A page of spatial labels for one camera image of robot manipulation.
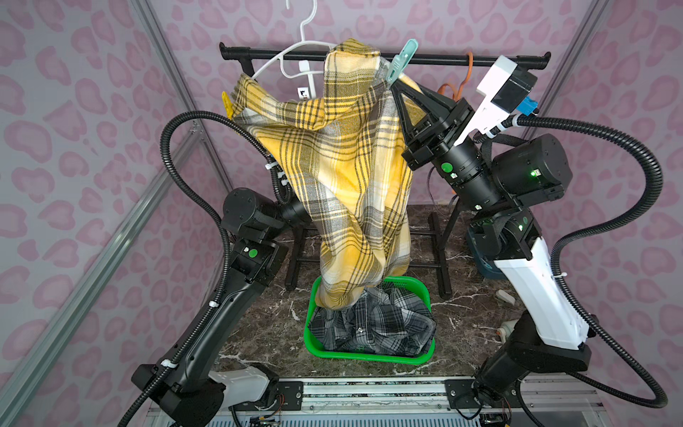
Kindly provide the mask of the orange plastic hanger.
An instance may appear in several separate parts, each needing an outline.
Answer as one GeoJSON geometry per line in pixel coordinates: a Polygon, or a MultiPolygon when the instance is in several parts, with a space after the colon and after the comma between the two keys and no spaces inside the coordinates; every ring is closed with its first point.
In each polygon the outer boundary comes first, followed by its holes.
{"type": "Polygon", "coordinates": [[[459,101],[460,99],[462,99],[462,92],[464,91],[464,87],[466,87],[466,85],[467,85],[467,84],[469,83],[469,81],[471,80],[472,71],[473,71],[473,68],[474,68],[474,55],[473,55],[473,52],[468,52],[468,53],[466,53],[466,57],[467,57],[467,66],[468,66],[467,74],[466,74],[465,77],[462,79],[462,81],[461,81],[461,83],[458,85],[458,87],[455,87],[454,85],[451,85],[450,83],[444,83],[444,84],[441,85],[441,87],[439,87],[439,89],[437,90],[437,93],[438,93],[438,94],[440,94],[440,95],[446,95],[446,90],[449,89],[449,90],[451,91],[451,99],[452,99],[453,101],[459,101]]]}

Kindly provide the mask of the yellow plaid shirt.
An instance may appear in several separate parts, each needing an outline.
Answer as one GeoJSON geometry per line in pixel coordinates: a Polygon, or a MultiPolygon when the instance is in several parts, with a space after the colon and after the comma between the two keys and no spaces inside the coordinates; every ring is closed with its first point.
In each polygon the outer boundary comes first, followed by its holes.
{"type": "Polygon", "coordinates": [[[320,234],[316,302],[331,310],[405,274],[410,261],[413,174],[389,67],[377,49],[348,39],[325,58],[317,99],[279,101],[247,75],[231,96],[235,121],[274,156],[320,234]]]}

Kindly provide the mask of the white plastic hanger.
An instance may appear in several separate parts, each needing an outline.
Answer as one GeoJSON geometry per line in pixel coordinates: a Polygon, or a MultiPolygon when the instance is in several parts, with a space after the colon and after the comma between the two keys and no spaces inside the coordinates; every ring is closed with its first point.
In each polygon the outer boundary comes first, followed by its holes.
{"type": "Polygon", "coordinates": [[[268,68],[277,64],[284,78],[290,80],[297,78],[307,79],[306,85],[297,87],[297,94],[301,101],[309,101],[318,97],[314,76],[322,75],[323,71],[313,69],[311,62],[315,59],[325,60],[331,49],[335,47],[335,44],[307,38],[306,27],[314,21],[317,12],[318,1],[313,0],[311,2],[311,12],[299,24],[300,40],[268,59],[265,64],[254,71],[252,79],[257,80],[268,68]],[[285,62],[297,62],[298,71],[289,73],[286,70],[285,62]]]}

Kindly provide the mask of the yellow clothespin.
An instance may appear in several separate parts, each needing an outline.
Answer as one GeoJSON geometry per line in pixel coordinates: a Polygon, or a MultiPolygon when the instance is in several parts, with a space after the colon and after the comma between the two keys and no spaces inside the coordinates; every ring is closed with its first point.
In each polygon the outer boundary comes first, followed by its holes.
{"type": "Polygon", "coordinates": [[[222,104],[225,110],[225,115],[228,119],[233,119],[235,111],[233,107],[233,103],[231,101],[231,98],[229,97],[229,94],[226,92],[222,92],[222,104]]]}

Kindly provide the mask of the grey plaid shirt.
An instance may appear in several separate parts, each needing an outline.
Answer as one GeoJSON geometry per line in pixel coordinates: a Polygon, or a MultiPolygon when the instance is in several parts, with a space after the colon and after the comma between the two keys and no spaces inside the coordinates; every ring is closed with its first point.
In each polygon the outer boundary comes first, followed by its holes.
{"type": "Polygon", "coordinates": [[[328,352],[415,358],[428,352],[437,323],[415,292],[391,282],[368,288],[339,311],[317,308],[309,331],[328,352]]]}

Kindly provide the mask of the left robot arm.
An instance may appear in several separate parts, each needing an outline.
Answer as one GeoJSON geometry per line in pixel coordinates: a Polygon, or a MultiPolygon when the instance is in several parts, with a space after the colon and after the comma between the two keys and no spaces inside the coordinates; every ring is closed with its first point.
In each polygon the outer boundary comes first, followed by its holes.
{"type": "Polygon", "coordinates": [[[221,409],[229,389],[210,375],[219,350],[279,272],[287,249],[277,242],[277,237],[309,223],[311,217],[274,156],[224,115],[205,110],[181,113],[164,127],[159,147],[162,163],[174,184],[217,226],[223,246],[222,270],[207,302],[174,346],[158,362],[136,368],[132,381],[141,394],[119,425],[129,425],[142,404],[152,400],[176,426],[206,426],[221,409]],[[217,212],[192,190],[174,165],[170,140],[178,127],[196,119],[226,126],[256,148],[270,170],[275,199],[237,188],[227,195],[222,212],[217,212]]]}

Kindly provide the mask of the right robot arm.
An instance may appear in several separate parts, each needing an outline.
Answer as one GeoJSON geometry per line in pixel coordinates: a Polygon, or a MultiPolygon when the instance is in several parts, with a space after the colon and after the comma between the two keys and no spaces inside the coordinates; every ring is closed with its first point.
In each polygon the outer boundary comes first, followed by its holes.
{"type": "Polygon", "coordinates": [[[560,267],[570,243],[620,229],[654,206],[663,171],[642,142],[608,126],[574,119],[505,114],[490,133],[473,133],[476,110],[423,86],[391,86],[406,140],[404,158],[412,169],[433,165],[472,211],[469,233],[478,257],[512,283],[525,304],[512,335],[478,369],[469,398],[492,406],[520,389],[531,373],[563,373],[632,404],[663,408],[663,387],[635,357],[601,327],[570,290],[560,267]],[[646,181],[641,197],[614,219],[573,231],[549,247],[531,207],[561,199],[573,174],[555,131],[589,135],[623,149],[640,165],[646,181]],[[652,391],[643,398],[586,375],[600,338],[652,391]]]}

